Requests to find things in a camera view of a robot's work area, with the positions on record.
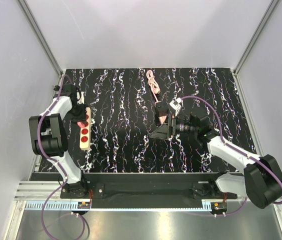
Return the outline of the pink adapter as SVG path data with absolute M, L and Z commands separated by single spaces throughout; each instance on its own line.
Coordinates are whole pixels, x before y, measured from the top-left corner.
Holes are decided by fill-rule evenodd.
M 77 125 L 78 125 L 80 128 L 86 128 L 86 127 L 89 125 L 89 123 L 86 122 L 86 121 L 78 121 L 78 122 L 77 122 Z

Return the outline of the pink power strip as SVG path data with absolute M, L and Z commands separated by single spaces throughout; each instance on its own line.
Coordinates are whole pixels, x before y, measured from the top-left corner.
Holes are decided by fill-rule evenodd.
M 160 122 L 161 125 L 166 122 L 168 114 L 169 113 L 167 111 L 160 111 L 158 113 L 158 119 L 159 119 L 159 122 Z

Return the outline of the beige red power strip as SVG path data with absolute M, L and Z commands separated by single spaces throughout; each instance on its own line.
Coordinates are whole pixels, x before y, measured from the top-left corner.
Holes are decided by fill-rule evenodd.
M 82 151 L 90 150 L 91 146 L 91 109 L 89 107 L 86 108 L 86 122 L 88 126 L 85 128 L 80 128 L 80 142 L 79 147 Z

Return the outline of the pink charger plug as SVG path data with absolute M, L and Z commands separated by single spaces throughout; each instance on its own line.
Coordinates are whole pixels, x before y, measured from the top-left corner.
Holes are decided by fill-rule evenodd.
M 164 101 L 158 101 L 155 104 L 155 112 L 158 117 L 166 116 L 169 114 L 169 106 Z

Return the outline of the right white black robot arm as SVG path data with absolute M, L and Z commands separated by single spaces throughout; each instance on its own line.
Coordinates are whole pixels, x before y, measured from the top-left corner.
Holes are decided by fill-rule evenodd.
M 282 171 L 273 156 L 251 153 L 226 140 L 220 131 L 212 128 L 207 116 L 181 118 L 170 114 L 167 121 L 149 136 L 170 140 L 177 135 L 193 136 L 198 147 L 239 171 L 239 175 L 223 173 L 210 183 L 208 192 L 211 197 L 217 199 L 225 193 L 233 193 L 248 198 L 260 209 L 282 204 Z

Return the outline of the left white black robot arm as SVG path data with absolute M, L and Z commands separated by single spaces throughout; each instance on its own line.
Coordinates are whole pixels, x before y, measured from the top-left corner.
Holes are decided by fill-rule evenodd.
M 66 84 L 54 89 L 60 93 L 54 95 L 46 111 L 29 118 L 31 147 L 35 155 L 46 158 L 60 173 L 62 198 L 84 198 L 89 193 L 88 182 L 68 152 L 63 119 L 68 116 L 73 124 L 87 126 L 88 106 L 77 86 Z

